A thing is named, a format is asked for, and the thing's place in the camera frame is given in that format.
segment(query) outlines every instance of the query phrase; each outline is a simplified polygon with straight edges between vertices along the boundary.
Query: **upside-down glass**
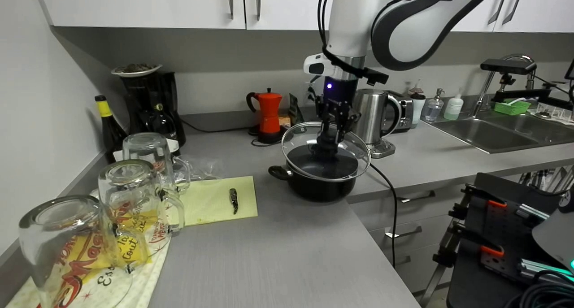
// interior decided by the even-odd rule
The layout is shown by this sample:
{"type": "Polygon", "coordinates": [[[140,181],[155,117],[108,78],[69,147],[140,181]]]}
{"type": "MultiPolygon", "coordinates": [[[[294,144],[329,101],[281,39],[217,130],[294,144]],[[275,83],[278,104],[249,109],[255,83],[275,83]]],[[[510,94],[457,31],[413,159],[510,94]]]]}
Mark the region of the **upside-down glass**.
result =
{"type": "Polygon", "coordinates": [[[167,191],[182,194],[189,188],[189,164],[171,155],[168,141],[161,134],[142,132],[127,136],[123,140],[123,159],[142,159],[152,163],[167,191]]]}
{"type": "Polygon", "coordinates": [[[46,308],[113,307],[131,287],[133,268],[148,260],[145,247],[139,260],[122,259],[121,239],[145,242],[144,237],[106,220],[92,196],[65,196],[37,206],[20,219],[19,233],[46,308]]]}
{"type": "MultiPolygon", "coordinates": [[[[167,244],[172,232],[185,226],[183,204],[164,192],[147,161],[132,159],[108,165],[100,171],[98,189],[106,216],[119,226],[141,232],[150,256],[167,244]],[[178,209],[179,224],[168,223],[164,201],[178,209]]],[[[122,240],[126,244],[132,241],[122,240]]]]}

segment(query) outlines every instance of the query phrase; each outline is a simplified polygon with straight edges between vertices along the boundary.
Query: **toaster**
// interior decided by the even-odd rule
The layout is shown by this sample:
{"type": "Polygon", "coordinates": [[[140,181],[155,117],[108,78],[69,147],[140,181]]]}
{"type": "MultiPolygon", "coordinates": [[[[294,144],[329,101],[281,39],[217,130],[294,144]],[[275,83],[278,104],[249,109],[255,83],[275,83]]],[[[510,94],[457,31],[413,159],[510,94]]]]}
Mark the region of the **toaster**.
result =
{"type": "MultiPolygon", "coordinates": [[[[396,125],[395,131],[397,132],[406,132],[410,130],[410,126],[413,123],[413,100],[410,97],[405,97],[401,94],[398,94],[393,91],[388,91],[389,93],[393,94],[397,101],[400,103],[400,120],[399,123],[396,125]]],[[[383,120],[383,129],[388,130],[391,124],[393,124],[394,119],[394,109],[388,105],[385,110],[385,116],[383,120]]]]}

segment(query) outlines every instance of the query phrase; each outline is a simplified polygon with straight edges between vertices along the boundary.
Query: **knife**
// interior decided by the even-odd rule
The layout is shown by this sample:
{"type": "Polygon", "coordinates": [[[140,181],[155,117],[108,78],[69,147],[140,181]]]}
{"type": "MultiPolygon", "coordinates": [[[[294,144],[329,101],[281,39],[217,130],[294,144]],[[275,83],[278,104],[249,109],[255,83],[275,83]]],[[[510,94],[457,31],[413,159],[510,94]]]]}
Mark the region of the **knife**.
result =
{"type": "Polygon", "coordinates": [[[237,191],[235,188],[229,190],[229,200],[231,200],[231,204],[233,205],[233,214],[235,215],[239,209],[239,203],[237,202],[237,191]]]}

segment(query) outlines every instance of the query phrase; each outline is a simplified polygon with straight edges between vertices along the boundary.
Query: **cooking pot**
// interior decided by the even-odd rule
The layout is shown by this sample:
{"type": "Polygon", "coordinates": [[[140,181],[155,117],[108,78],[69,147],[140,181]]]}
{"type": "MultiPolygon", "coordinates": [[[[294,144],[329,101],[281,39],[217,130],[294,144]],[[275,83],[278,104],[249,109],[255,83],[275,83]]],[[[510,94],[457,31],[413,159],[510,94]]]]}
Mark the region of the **cooking pot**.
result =
{"type": "Polygon", "coordinates": [[[351,192],[357,177],[367,171],[371,156],[365,142],[352,132],[339,143],[334,157],[326,160],[315,156],[320,129],[321,122],[303,122],[287,130],[281,140],[287,163],[273,165],[268,171],[308,200],[340,200],[351,192]]]}

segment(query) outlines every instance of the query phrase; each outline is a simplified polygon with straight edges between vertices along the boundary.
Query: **glass lid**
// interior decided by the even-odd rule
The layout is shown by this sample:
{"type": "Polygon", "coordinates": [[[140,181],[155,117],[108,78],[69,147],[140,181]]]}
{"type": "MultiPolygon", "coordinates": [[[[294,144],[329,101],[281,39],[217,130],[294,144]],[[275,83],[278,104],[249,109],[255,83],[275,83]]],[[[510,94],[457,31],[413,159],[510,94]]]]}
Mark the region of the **glass lid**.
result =
{"type": "MultiPolygon", "coordinates": [[[[287,163],[297,173],[327,182],[340,182],[359,177],[369,167],[371,154],[365,142],[356,134],[345,134],[336,152],[319,148],[317,137],[321,122],[304,122],[292,126],[281,140],[287,163]]],[[[329,130],[336,132],[336,126],[329,130]]]]}

